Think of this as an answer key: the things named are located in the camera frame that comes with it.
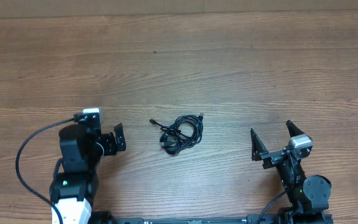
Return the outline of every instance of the wooden surface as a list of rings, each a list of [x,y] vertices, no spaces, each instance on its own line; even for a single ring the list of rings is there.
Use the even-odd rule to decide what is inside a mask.
[[[345,9],[358,0],[0,0],[0,19]]]
[[[99,167],[97,210],[259,213],[282,187],[275,169],[251,161],[249,131],[278,150],[291,119],[314,140],[306,174],[333,183],[328,213],[358,223],[358,11],[0,20],[0,223],[50,223],[49,206],[16,177],[17,150],[90,106],[104,109],[103,131],[122,122],[127,139],[127,151]],[[176,157],[159,148],[150,118],[200,112],[199,145]],[[22,175],[44,195],[60,128],[22,154]]]

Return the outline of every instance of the black cable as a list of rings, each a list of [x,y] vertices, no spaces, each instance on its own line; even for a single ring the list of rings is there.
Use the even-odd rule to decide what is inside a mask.
[[[188,147],[193,147],[201,142],[204,128],[203,118],[204,114],[200,113],[199,116],[180,116],[171,126],[163,126],[153,119],[150,119],[150,123],[160,126],[160,129],[165,131],[160,137],[160,146],[165,149],[168,154],[177,155],[180,151]],[[193,134],[191,136],[187,136],[179,130],[180,125],[183,123],[190,124],[190,126],[193,127]]]
[[[63,158],[58,159],[55,165],[55,170],[53,171],[53,179],[57,178],[57,175],[59,174],[60,166],[62,164],[63,164]]]
[[[288,193],[290,190],[292,190],[294,187],[295,187],[295,184],[296,184],[296,172],[295,172],[295,165],[293,163],[293,160],[292,160],[292,156],[289,154],[288,155],[290,157],[290,160],[291,160],[291,165],[292,165],[292,171],[293,171],[293,185],[290,186],[290,187],[287,187],[287,189],[285,189],[282,193],[280,193],[278,196],[276,196],[275,198],[273,198],[272,201],[270,201],[266,207],[262,210],[262,212],[260,213],[259,215],[259,218],[258,218],[258,222],[257,224],[260,224],[260,221],[263,217],[263,215],[265,214],[265,212],[270,208],[270,206],[272,206],[280,197],[282,197],[283,195],[285,195],[286,193]]]
[[[22,146],[20,147],[19,151],[17,152],[17,156],[16,156],[16,175],[17,175],[17,178],[19,178],[19,181],[22,183],[22,185],[27,189],[29,190],[29,192],[35,194],[37,197],[41,198],[44,202],[47,202],[56,212],[57,214],[57,217],[59,218],[59,223],[60,224],[63,224],[63,219],[62,219],[62,215],[60,214],[59,210],[57,209],[57,207],[50,201],[48,200],[47,198],[45,198],[44,196],[42,196],[40,193],[38,193],[37,191],[35,191],[34,189],[32,189],[30,186],[28,186],[26,184],[26,182],[23,180],[22,176],[20,175],[20,171],[19,171],[19,158],[20,158],[20,154],[22,153],[23,151],[23,148],[24,146],[30,141],[30,139],[32,139],[34,136],[36,136],[38,133],[41,133],[42,131],[45,131],[46,129],[49,129],[49,128],[52,128],[54,126],[58,126],[58,125],[61,125],[61,124],[64,124],[64,123],[67,123],[67,122],[70,122],[70,121],[74,121],[74,118],[72,119],[67,119],[67,120],[64,120],[64,121],[60,121],[60,122],[57,122],[57,123],[54,123],[54,124],[51,124],[51,125],[48,125],[46,127],[43,127],[41,128],[40,130],[32,133],[22,144]]]

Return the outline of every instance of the black metal base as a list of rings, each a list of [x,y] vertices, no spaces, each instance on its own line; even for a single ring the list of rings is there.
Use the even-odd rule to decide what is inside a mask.
[[[333,224],[331,215],[325,215],[325,224]],[[264,215],[260,224],[274,224],[277,215]],[[259,214],[246,217],[221,217],[221,218],[167,218],[167,219],[143,219],[143,218],[117,218],[117,224],[257,224]]]

